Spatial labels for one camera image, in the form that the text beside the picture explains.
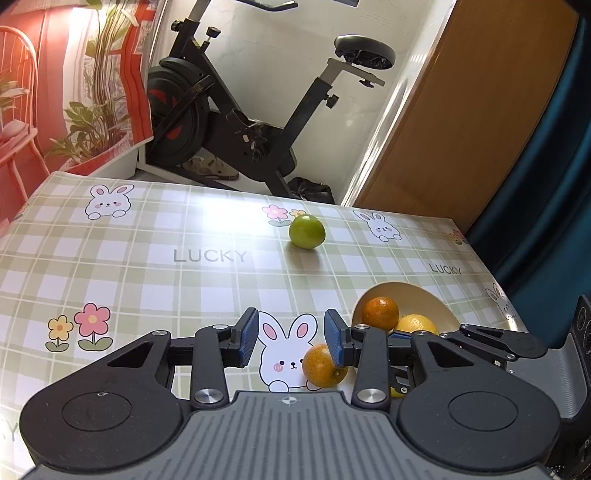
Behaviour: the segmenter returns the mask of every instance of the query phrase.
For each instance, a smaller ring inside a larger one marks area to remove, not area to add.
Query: exercise bike
[[[266,183],[273,195],[291,197],[284,180],[297,165],[291,147],[322,102],[332,108],[338,101],[329,90],[340,72],[360,77],[366,87],[384,86],[383,80],[355,65],[385,70],[394,65],[396,55],[390,47],[371,38],[338,37],[335,53],[344,61],[328,59],[323,73],[314,80],[285,127],[274,127],[242,112],[207,58],[211,39],[221,30],[209,27],[207,40],[201,44],[194,39],[210,1],[197,0],[186,20],[173,22],[171,29],[177,37],[170,55],[148,73],[154,139],[147,146],[146,161],[206,186],[235,190],[179,167],[203,147],[248,178]],[[298,7],[295,1],[275,7],[254,0],[237,1],[268,12]],[[210,109],[209,99],[217,111]]]

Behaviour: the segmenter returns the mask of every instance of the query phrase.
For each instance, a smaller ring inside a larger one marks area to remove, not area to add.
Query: flower cartoon
[[[49,328],[50,340],[55,340],[56,342],[47,342],[45,348],[50,352],[66,351],[70,344],[65,342],[70,338],[70,331],[74,328],[74,324],[68,322],[65,315],[60,315],[56,319],[51,319],[47,324],[47,327]]]
[[[292,208],[290,215],[292,217],[299,217],[300,215],[305,215],[306,212],[304,210],[298,210],[297,208]]]
[[[288,226],[291,225],[291,220],[287,218],[287,209],[278,207],[277,205],[269,205],[263,207],[262,211],[269,217],[269,224],[272,226]]]
[[[459,230],[454,230],[452,233],[449,233],[449,238],[451,238],[456,244],[461,245],[462,243],[467,243],[466,239],[462,235],[462,232]]]
[[[287,219],[287,210],[278,207],[277,205],[269,205],[268,207],[263,207],[262,211],[265,212],[271,220]]]
[[[96,335],[104,335],[109,331],[107,321],[111,318],[111,311],[107,307],[99,307],[94,303],[84,305],[82,312],[74,315],[74,321],[79,325],[78,333],[83,337],[92,335],[92,340],[78,340],[83,350],[102,352],[113,343],[110,337],[96,340]]]

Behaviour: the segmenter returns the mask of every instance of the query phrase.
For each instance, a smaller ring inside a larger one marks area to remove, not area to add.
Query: round black disc
[[[173,106],[203,76],[196,66],[191,67],[190,76],[162,65],[150,69],[147,91],[154,132]],[[203,144],[208,115],[209,101],[207,94],[202,93],[157,144],[152,141],[147,145],[148,163],[172,167],[189,160]]]
[[[169,443],[183,420],[178,399],[153,378],[135,380],[135,370],[118,369],[122,375],[109,379],[82,369],[33,396],[20,429],[34,462],[102,472],[137,463]]]
[[[401,402],[397,424],[420,452],[470,472],[506,472],[546,460],[560,415],[541,390],[497,367],[450,368]]]

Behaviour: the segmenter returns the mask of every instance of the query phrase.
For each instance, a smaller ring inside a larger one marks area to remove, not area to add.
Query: white bowl
[[[363,323],[363,307],[375,297],[389,297],[398,304],[400,316],[418,313],[431,320],[440,332],[455,332],[460,322],[446,305],[435,295],[410,283],[389,281],[379,283],[367,290],[353,310],[351,325]]]

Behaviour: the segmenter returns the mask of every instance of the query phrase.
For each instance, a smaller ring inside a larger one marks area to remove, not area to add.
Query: wall mural
[[[0,222],[55,170],[152,136],[140,72],[157,0],[20,0],[0,17]]]

